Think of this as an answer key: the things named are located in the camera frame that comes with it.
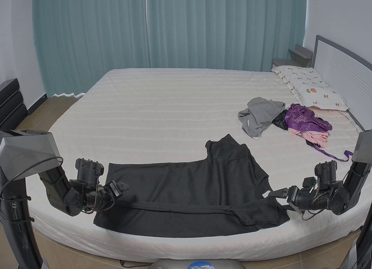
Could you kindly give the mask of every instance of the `gray cloth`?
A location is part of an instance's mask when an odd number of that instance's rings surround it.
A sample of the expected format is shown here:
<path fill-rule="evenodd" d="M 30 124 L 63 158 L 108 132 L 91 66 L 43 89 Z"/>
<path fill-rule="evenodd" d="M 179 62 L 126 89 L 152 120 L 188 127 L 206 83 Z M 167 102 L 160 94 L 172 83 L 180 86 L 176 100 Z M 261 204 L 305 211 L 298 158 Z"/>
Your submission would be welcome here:
<path fill-rule="evenodd" d="M 238 118 L 247 135 L 258 140 L 276 116 L 285 109 L 285 103 L 255 97 L 247 103 L 248 108 L 238 113 Z"/>

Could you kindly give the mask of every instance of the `blue sticker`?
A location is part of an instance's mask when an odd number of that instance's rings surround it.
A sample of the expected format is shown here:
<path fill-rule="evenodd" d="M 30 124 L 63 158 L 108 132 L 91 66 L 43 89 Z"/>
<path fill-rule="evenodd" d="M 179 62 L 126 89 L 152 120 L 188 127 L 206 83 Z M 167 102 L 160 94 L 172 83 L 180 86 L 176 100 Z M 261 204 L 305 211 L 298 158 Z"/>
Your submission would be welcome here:
<path fill-rule="evenodd" d="M 198 261 L 188 266 L 188 269 L 214 269 L 214 267 L 211 263 Z"/>

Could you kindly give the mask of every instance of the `pink cloth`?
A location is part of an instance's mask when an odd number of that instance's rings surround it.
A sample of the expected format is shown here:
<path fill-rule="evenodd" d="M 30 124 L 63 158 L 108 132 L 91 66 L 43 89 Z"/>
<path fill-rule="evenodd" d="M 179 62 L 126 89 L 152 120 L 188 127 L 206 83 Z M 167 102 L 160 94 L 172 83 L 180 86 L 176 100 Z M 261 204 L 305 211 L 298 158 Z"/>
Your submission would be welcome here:
<path fill-rule="evenodd" d="M 313 144 L 318 144 L 320 148 L 324 148 L 328 141 L 328 132 L 296 131 L 290 127 L 288 128 L 288 132 L 299 135 Z"/>

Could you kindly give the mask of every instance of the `teal curtain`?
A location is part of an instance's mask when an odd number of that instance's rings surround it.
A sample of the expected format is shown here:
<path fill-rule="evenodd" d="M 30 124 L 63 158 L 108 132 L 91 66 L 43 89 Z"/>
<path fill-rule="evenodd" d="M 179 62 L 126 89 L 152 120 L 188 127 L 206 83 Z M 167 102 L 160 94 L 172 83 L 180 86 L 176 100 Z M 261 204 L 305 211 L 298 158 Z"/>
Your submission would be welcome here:
<path fill-rule="evenodd" d="M 147 0 L 150 65 L 270 71 L 305 17 L 306 0 Z"/>
<path fill-rule="evenodd" d="M 86 92 L 114 68 L 149 67 L 146 0 L 33 0 L 47 95 Z"/>

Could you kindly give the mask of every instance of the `bed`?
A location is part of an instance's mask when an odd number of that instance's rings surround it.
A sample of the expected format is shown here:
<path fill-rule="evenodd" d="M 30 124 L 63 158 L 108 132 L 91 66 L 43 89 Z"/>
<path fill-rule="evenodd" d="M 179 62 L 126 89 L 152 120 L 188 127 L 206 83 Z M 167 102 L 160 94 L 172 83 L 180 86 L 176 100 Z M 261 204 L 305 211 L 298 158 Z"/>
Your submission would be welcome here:
<path fill-rule="evenodd" d="M 372 66 L 350 53 L 317 37 L 313 67 L 350 105 L 349 113 L 314 109 L 317 116 L 333 125 L 327 152 L 338 157 L 345 150 L 354 150 L 362 129 L 372 128 Z M 104 183 L 109 163 L 201 160 L 206 157 L 206 141 L 217 141 L 229 133 L 238 143 L 247 144 L 269 174 L 273 189 L 300 186 L 303 178 L 314 175 L 314 166 L 327 157 L 300 137 L 274 125 L 258 141 L 247 136 L 237 113 L 257 96 L 283 101 L 287 107 L 297 103 L 272 72 L 114 69 L 62 115 L 50 131 L 69 179 L 76 177 L 74 164 L 79 157 L 105 166 L 100 179 Z M 350 165 L 351 161 L 338 162 L 337 177 L 341 179 Z M 275 228 L 231 236 L 175 239 L 109 231 L 93 224 L 94 214 L 69 217 L 49 205 L 37 175 L 28 177 L 26 183 L 32 197 L 29 205 L 34 227 L 46 236 L 91 254 L 139 262 L 160 258 L 262 260 L 301 252 L 346 236 L 363 225 L 372 193 L 369 176 L 359 203 L 341 216 L 322 212 L 312 220 L 302 221 L 298 213 L 289 211 L 291 220 Z"/>

